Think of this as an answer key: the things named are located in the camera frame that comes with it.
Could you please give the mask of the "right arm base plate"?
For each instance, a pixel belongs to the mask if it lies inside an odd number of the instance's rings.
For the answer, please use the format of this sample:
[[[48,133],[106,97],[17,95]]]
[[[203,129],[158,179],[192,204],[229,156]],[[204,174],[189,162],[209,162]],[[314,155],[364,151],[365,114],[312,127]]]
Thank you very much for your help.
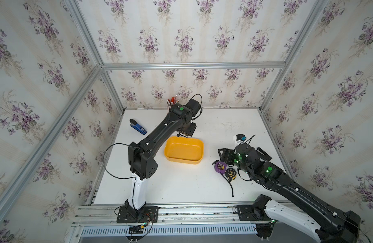
[[[254,205],[237,205],[234,211],[240,221],[272,221],[263,208]]]

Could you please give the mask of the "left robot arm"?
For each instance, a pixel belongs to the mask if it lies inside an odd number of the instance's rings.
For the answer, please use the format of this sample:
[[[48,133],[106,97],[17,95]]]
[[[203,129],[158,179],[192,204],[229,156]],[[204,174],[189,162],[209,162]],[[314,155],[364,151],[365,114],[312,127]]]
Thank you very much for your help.
[[[135,178],[131,195],[126,205],[138,211],[146,204],[147,180],[158,168],[154,160],[160,147],[174,133],[191,137],[197,127],[193,122],[202,113],[201,104],[191,99],[186,105],[179,103],[171,106],[164,120],[139,143],[132,142],[128,146],[128,162]]]

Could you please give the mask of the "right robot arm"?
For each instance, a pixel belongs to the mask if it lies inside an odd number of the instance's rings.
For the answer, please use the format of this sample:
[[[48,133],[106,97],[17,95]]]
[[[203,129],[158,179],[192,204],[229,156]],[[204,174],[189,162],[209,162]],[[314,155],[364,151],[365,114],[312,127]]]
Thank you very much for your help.
[[[243,171],[265,189],[285,197],[300,211],[284,206],[267,195],[259,195],[251,205],[236,206],[240,221],[267,221],[257,227],[261,239],[270,237],[273,225],[282,222],[314,239],[317,243],[356,243],[361,218],[353,211],[342,210],[321,200],[300,186],[260,147],[240,143],[235,149],[221,148],[215,170],[224,174],[229,169]]]

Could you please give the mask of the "purple tape measure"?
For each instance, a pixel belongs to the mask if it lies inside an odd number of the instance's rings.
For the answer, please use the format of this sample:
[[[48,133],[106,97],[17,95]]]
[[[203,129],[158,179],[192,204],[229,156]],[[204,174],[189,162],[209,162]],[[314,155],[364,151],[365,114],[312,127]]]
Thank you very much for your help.
[[[228,165],[225,163],[225,162],[222,162],[222,161],[219,161],[219,160],[216,160],[214,163],[214,169],[217,173],[219,174],[222,174],[224,175],[227,168],[228,168]]]

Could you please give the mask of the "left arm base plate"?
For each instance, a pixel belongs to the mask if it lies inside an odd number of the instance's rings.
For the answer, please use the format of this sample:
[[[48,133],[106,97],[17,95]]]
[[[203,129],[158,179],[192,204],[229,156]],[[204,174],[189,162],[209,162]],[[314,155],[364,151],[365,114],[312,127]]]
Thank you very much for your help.
[[[135,210],[130,206],[122,206],[118,209],[117,223],[146,223],[158,221],[159,207],[143,206]]]

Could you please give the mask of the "small black yellow tape measure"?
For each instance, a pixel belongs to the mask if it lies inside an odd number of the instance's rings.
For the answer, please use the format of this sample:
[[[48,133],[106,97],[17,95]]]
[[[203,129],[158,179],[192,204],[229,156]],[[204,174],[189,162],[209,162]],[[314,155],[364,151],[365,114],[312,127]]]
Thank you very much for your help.
[[[224,173],[222,173],[222,177],[226,180],[231,188],[231,196],[234,197],[234,188],[232,186],[232,181],[235,180],[237,177],[237,172],[233,168],[227,168]]]

